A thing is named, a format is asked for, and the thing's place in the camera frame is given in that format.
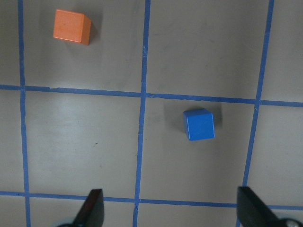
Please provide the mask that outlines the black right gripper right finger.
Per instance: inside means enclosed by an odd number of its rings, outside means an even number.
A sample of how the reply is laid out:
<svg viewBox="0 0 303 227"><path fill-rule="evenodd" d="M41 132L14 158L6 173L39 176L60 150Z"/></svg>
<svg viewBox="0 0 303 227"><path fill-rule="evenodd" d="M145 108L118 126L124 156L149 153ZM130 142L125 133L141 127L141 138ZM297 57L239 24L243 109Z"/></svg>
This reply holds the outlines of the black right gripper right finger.
<svg viewBox="0 0 303 227"><path fill-rule="evenodd" d="M249 187L237 189L237 217L243 227L286 227Z"/></svg>

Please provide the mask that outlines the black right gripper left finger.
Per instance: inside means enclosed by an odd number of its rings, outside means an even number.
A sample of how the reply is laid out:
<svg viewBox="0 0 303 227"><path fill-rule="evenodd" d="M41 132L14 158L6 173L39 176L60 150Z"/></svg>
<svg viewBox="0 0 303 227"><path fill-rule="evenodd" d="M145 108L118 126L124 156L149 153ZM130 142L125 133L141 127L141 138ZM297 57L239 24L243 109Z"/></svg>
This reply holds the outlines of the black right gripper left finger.
<svg viewBox="0 0 303 227"><path fill-rule="evenodd" d="M71 226L102 227L104 216L103 190L93 189L84 201Z"/></svg>

